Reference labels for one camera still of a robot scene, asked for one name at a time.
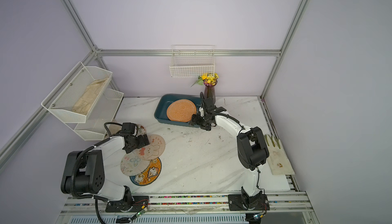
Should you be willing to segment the orange round coaster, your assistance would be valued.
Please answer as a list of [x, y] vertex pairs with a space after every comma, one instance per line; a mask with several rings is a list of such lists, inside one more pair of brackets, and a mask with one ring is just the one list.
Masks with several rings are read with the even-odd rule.
[[188, 99], [180, 99], [169, 105], [166, 115], [169, 120], [187, 123], [197, 114], [196, 105]]

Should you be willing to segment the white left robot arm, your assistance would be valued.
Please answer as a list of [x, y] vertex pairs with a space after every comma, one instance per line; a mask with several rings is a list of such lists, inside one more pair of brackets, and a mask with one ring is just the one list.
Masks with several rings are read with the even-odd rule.
[[105, 160], [114, 153], [132, 153], [150, 145], [148, 136], [139, 134], [134, 123], [104, 123], [107, 138], [83, 151], [68, 154], [60, 189], [73, 198], [92, 198], [107, 203], [133, 205], [135, 200], [128, 186], [105, 177]]

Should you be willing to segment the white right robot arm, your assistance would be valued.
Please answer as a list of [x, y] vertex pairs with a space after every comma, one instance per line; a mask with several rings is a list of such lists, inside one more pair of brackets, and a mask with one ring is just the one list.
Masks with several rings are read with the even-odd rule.
[[201, 107], [192, 116], [190, 125], [197, 125], [205, 131], [210, 131], [213, 125], [225, 129], [235, 137], [239, 161], [246, 169], [241, 193], [228, 195], [229, 210], [260, 210], [265, 214], [269, 210], [269, 201], [259, 182], [261, 168], [270, 155], [261, 128], [244, 125], [225, 108], [217, 107], [212, 98], [205, 98], [203, 93], [200, 94], [200, 99]]

